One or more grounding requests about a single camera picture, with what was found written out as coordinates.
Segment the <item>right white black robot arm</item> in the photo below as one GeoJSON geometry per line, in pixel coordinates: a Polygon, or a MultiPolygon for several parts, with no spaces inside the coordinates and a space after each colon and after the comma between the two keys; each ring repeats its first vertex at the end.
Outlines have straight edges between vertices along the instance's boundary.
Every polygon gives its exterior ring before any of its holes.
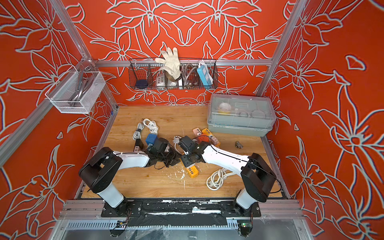
{"type": "Polygon", "coordinates": [[[250,156],[234,154],[208,142],[198,143],[188,136],[181,138],[178,145],[185,152],[182,160],[217,165],[241,177],[245,188],[237,195],[235,206],[244,210],[256,202],[265,203],[278,180],[259,154],[253,153],[250,156]]]}

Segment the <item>red cube plug adapter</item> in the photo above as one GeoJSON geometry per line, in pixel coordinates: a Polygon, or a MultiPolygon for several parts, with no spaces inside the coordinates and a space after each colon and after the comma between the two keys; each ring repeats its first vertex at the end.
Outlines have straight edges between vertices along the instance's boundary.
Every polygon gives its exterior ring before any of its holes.
{"type": "Polygon", "coordinates": [[[195,139],[197,140],[197,143],[200,144],[202,142],[206,142],[206,143],[210,143],[210,137],[209,136],[205,136],[205,135],[200,135],[200,136],[197,136],[195,137],[195,139]]]}

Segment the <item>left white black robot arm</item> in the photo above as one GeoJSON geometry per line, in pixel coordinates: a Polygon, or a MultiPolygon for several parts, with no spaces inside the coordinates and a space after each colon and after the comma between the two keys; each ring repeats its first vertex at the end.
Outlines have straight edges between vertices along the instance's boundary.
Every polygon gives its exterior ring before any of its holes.
{"type": "Polygon", "coordinates": [[[113,184],[118,171],[149,168],[158,162],[164,163],[168,168],[178,164],[180,158],[181,155],[164,138],[156,138],[146,149],[134,152],[117,152],[104,147],[84,164],[79,171],[79,176],[109,207],[118,209],[125,205],[126,199],[113,184]]]}

